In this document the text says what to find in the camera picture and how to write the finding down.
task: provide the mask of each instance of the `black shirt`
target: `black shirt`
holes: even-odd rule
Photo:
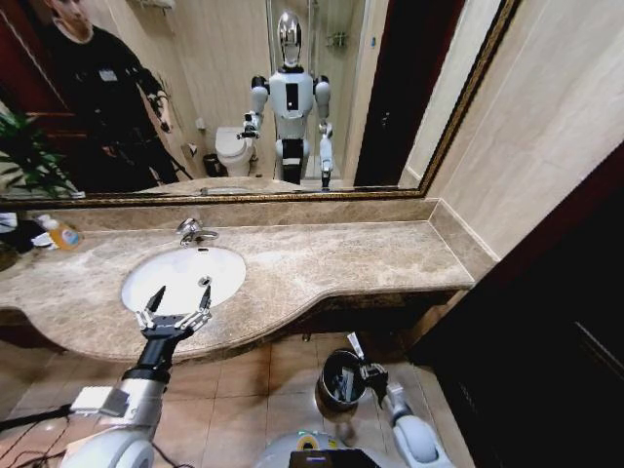
[[[48,47],[73,110],[101,144],[156,136],[137,85],[149,98],[162,88],[137,56],[113,34],[93,26],[85,44],[52,25]]]

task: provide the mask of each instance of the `hand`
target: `hand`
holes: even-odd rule
[[[161,123],[161,128],[170,134],[172,132],[172,128],[174,127],[172,124],[172,118],[169,113],[169,102],[166,97],[161,97],[159,100],[160,106],[160,117],[158,120]]]
[[[112,146],[103,146],[103,147],[101,148],[101,150],[102,150],[102,151],[106,154],[106,156],[109,156],[109,157],[111,157],[111,158],[116,157],[116,154],[115,154],[115,152],[113,151]]]

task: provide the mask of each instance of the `silver robot head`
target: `silver robot head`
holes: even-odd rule
[[[292,12],[283,12],[277,25],[277,35],[280,38],[282,57],[286,68],[299,65],[301,55],[301,26],[299,18]]]

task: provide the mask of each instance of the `dark wooden door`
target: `dark wooden door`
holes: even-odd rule
[[[37,117],[50,145],[66,156],[61,168],[80,190],[115,190],[111,180],[123,171],[88,139],[67,105],[40,39],[42,27],[28,2],[0,0],[0,100],[14,112]]]
[[[464,0],[391,0],[355,184],[396,185]]]
[[[624,143],[410,350],[479,467],[621,466]]]

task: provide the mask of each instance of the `black trash can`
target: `black trash can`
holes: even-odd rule
[[[210,177],[225,176],[225,168],[218,161],[216,154],[207,154],[202,159],[204,161],[204,167],[206,168],[206,174]]]
[[[336,349],[323,365],[316,382],[323,405],[333,411],[354,408],[367,389],[360,375],[361,362],[353,351]]]

